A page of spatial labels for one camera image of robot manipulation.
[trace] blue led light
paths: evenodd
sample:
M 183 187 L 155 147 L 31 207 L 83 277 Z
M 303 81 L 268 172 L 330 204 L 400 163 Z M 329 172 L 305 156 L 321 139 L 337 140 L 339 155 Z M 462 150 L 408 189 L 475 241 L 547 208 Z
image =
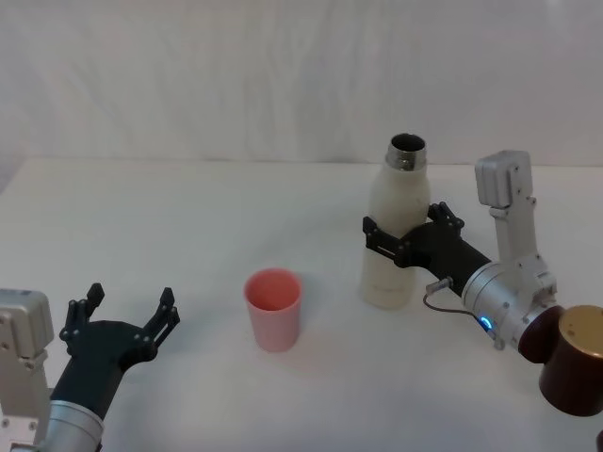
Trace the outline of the blue led light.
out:
M 488 330 L 492 329 L 492 322 L 488 320 L 488 317 L 480 317 L 480 322 L 483 323 Z

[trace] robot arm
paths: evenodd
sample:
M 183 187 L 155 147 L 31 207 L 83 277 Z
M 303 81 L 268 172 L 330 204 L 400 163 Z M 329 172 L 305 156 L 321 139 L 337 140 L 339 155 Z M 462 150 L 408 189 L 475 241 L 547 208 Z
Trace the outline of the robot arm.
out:
M 541 391 L 559 410 L 582 416 L 603 411 L 603 310 L 564 310 L 555 300 L 555 277 L 536 246 L 530 156 L 496 153 L 478 162 L 476 176 L 480 202 L 496 222 L 499 262 L 464 242 L 464 223 L 443 202 L 430 207 L 430 222 L 402 238 L 365 218 L 367 248 L 397 266 L 428 269 L 439 280 L 428 295 L 450 287 L 497 349 L 510 344 L 532 363 L 543 363 Z
M 100 450 L 103 419 L 123 374 L 153 360 L 180 322 L 169 287 L 142 328 L 90 322 L 104 296 L 96 283 L 86 299 L 70 302 L 60 338 L 72 358 L 51 401 L 42 367 L 53 338 L 48 299 L 40 292 L 0 290 L 0 452 Z

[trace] cable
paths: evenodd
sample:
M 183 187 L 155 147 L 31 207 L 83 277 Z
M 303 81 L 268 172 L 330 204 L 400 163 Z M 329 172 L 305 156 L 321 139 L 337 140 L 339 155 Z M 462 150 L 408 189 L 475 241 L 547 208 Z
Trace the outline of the cable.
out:
M 438 292 L 442 289 L 447 289 L 449 287 L 452 287 L 452 278 L 450 278 L 450 276 L 447 276 L 443 280 L 429 284 L 427 287 L 425 287 L 425 296 L 423 297 L 423 304 L 428 308 L 437 311 L 438 313 L 470 315 L 476 322 L 480 324 L 484 331 L 488 332 L 489 329 L 483 323 L 481 323 L 480 320 L 471 311 L 465 311 L 463 309 L 438 308 L 437 306 L 433 306 L 427 301 L 427 298 L 433 295 L 435 292 Z
M 475 318 L 478 323 L 480 323 L 480 321 L 478 320 L 477 317 L 475 317 L 475 315 L 469 311 L 464 311 L 462 309 L 446 309 L 446 308 L 438 308 L 437 306 L 433 306 L 432 304 L 429 304 L 429 302 L 427 301 L 427 298 L 429 297 L 429 294 L 425 294 L 425 296 L 423 297 L 423 304 L 425 306 L 427 306 L 430 309 L 433 309 L 434 311 L 437 311 L 438 313 L 449 313 L 449 314 L 465 314 L 465 315 L 471 315 L 473 318 Z

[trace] metal cylinder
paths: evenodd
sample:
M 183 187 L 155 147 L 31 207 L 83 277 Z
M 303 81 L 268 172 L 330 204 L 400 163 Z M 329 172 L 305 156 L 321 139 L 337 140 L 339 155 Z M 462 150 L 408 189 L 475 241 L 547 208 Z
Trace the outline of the metal cylinder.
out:
M 74 403 L 51 403 L 43 452 L 96 452 L 105 426 L 100 417 Z
M 490 325 L 498 340 L 519 348 L 528 326 L 555 306 L 554 300 L 543 299 L 527 308 L 518 298 L 513 274 L 501 263 L 486 264 L 476 271 L 462 294 L 463 304 L 482 323 Z
M 389 143 L 385 162 L 395 170 L 422 170 L 427 165 L 425 141 L 417 135 L 396 135 Z

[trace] bottle opening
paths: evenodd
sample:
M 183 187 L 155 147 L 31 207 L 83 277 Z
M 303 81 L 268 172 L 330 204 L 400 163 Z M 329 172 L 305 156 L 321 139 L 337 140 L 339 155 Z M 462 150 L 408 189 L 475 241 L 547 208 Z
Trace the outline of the bottle opening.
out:
M 416 153 L 425 149 L 425 141 L 423 138 L 412 134 L 399 134 L 392 138 L 392 146 L 399 151 L 407 153 Z

